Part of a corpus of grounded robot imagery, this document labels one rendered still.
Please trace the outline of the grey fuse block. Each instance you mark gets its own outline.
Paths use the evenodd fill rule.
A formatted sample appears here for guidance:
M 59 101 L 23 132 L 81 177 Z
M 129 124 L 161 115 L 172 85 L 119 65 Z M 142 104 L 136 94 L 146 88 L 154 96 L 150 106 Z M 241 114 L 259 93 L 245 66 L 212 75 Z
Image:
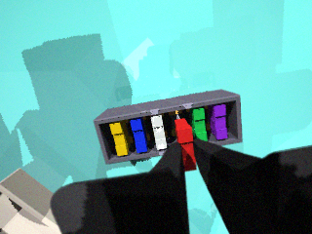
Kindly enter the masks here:
M 243 142 L 241 95 L 223 89 L 170 97 L 104 110 L 93 120 L 105 165 L 163 156 L 177 137 L 178 116 L 191 125 L 188 108 L 205 109 L 208 142 L 219 146 Z M 164 113 L 167 148 L 157 150 L 150 115 Z

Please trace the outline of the white fuse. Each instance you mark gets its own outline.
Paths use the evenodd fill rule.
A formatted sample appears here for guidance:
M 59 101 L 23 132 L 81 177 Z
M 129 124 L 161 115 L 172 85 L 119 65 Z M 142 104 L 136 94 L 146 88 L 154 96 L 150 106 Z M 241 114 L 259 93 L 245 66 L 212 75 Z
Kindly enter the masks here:
M 151 122 L 155 136 L 157 150 L 167 148 L 162 114 L 151 115 Z

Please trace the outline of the green fuse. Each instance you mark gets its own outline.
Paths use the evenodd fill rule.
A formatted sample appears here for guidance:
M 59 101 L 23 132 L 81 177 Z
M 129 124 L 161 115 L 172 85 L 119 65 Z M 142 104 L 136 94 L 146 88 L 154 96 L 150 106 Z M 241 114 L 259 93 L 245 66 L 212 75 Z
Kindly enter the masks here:
M 189 110 L 190 110 L 192 133 L 195 139 L 198 138 L 204 141 L 208 141 L 205 124 L 205 109 L 202 106 L 200 106 L 189 108 Z

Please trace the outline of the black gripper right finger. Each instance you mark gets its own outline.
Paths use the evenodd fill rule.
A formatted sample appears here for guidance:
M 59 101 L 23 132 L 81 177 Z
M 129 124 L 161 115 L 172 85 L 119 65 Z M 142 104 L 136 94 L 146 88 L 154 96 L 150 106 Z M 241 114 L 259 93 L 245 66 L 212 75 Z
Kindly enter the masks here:
M 199 172 L 229 234 L 290 234 L 293 191 L 312 182 L 312 145 L 263 158 L 193 139 Z

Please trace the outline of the grey square tray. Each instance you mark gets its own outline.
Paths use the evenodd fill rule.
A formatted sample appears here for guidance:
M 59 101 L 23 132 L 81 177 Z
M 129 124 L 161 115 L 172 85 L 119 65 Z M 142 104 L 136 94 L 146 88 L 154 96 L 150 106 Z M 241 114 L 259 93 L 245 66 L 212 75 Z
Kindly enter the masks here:
M 0 234 L 61 234 L 50 209 L 54 193 L 22 168 L 0 181 Z

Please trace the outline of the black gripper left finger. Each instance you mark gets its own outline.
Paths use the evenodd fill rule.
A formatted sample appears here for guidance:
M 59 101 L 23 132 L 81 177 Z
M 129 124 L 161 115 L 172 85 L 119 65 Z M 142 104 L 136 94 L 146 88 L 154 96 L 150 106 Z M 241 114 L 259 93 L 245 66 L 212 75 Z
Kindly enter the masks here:
M 114 234 L 160 228 L 190 234 L 182 150 L 173 142 L 150 172 L 78 181 L 50 201 L 61 234 Z

